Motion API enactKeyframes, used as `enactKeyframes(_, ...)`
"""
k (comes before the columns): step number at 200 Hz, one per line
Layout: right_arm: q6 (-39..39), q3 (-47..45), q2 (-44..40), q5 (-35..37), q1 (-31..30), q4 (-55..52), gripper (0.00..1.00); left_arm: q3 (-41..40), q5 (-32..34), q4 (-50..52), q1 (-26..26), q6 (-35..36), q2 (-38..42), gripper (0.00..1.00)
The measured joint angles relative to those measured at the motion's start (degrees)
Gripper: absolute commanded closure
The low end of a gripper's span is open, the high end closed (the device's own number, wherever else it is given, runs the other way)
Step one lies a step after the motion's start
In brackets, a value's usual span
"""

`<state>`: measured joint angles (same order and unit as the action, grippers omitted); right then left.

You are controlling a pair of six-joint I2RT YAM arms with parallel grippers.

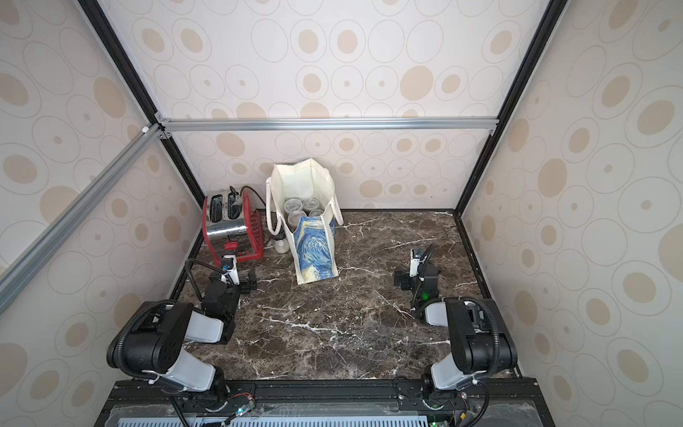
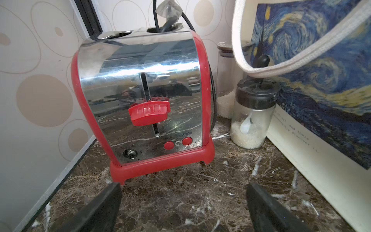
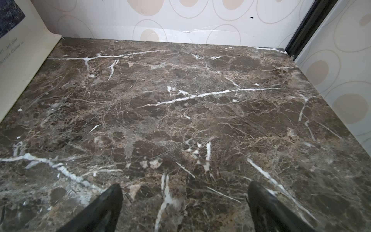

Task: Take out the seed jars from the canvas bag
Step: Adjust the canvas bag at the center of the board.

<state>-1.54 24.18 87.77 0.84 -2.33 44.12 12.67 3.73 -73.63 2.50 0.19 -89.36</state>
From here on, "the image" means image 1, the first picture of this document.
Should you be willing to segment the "cream canvas tote bag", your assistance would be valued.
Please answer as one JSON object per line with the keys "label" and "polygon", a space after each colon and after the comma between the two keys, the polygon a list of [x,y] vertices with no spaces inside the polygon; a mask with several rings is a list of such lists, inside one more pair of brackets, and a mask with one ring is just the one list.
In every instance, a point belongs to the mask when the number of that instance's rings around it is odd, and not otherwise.
{"label": "cream canvas tote bag", "polygon": [[[320,215],[306,213],[299,227],[291,231],[283,206],[287,199],[315,197]],[[343,224],[334,180],[330,172],[313,158],[293,165],[275,165],[266,180],[266,220],[272,236],[284,234],[290,245],[297,283],[300,285],[332,279],[339,275],[334,258],[335,227]]]}

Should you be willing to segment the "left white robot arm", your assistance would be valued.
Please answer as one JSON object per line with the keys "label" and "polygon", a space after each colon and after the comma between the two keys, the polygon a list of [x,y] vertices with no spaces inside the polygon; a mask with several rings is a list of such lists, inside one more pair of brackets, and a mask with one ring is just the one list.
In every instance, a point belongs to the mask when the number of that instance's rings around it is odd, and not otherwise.
{"label": "left white robot arm", "polygon": [[150,385],[178,393],[229,398],[220,368],[184,349],[185,343],[226,344],[237,323],[242,295],[258,287],[255,269],[238,272],[237,258],[226,255],[218,267],[188,259],[184,270],[200,305],[165,299],[144,302],[111,341],[106,360],[111,368]]}

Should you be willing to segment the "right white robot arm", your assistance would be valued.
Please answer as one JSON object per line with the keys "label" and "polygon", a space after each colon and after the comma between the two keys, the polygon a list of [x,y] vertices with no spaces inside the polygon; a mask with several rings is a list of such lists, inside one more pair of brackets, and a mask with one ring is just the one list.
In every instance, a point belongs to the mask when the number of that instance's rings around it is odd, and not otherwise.
{"label": "right white robot arm", "polygon": [[448,331],[450,352],[426,368],[422,385],[395,382],[398,399],[423,403],[438,411],[470,408],[466,392],[503,370],[515,368],[518,351],[503,315],[492,299],[439,297],[437,278],[416,270],[394,272],[394,285],[412,293],[411,313],[432,327]]}

